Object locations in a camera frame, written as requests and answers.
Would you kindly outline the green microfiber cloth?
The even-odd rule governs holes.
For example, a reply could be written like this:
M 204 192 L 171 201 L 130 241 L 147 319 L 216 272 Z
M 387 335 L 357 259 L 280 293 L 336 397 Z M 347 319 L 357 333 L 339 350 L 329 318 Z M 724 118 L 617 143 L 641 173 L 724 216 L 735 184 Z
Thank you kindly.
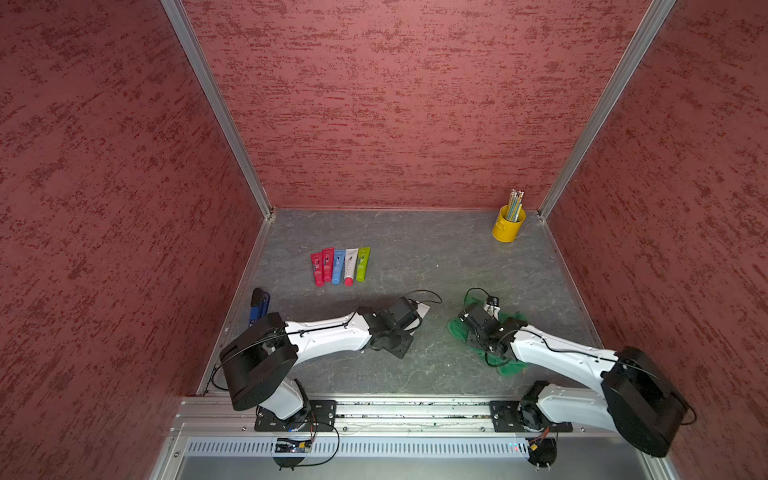
M 527 364 L 516 360 L 506 342 L 511 340 L 511 334 L 516 328 L 527 325 L 527 318 L 521 312 L 500 312 L 498 320 L 491 322 L 494 331 L 489 328 L 483 330 L 464 314 L 450 320 L 447 328 L 454 338 L 473 350 L 486 366 L 496 370 L 502 377 L 510 377 L 522 373 Z

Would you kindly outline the white tube orange cap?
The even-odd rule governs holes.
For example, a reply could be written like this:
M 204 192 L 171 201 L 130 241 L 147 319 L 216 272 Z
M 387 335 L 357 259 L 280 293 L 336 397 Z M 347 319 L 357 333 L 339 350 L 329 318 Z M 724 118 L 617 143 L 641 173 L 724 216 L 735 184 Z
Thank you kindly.
M 421 320 L 424 320 L 430 310 L 430 305 L 426 303 L 418 303 L 416 305 L 416 312 L 418 315 L 418 318 Z

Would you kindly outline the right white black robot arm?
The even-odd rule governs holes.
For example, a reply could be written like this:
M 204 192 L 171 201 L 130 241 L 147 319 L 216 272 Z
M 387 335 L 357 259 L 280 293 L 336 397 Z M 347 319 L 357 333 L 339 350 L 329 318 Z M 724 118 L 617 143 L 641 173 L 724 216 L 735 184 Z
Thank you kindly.
M 494 368 L 536 365 L 578 382 L 576 388 L 535 382 L 518 403 L 519 421 L 530 431 L 562 423 L 592 426 L 662 458 L 694 410 L 637 348 L 616 352 L 578 344 L 478 302 L 467 304 L 450 327 Z

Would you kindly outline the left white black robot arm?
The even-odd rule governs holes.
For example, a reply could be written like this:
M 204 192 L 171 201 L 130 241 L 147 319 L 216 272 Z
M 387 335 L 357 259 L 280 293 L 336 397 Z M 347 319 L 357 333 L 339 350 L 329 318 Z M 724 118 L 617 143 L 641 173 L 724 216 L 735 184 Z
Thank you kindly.
M 388 308 L 359 307 L 341 317 L 312 322 L 285 321 L 278 313 L 257 320 L 219 354 L 231 404 L 236 411 L 259 407 L 286 423 L 312 413 L 294 366 L 340 352 L 367 348 L 405 356 L 429 306 L 400 297 Z

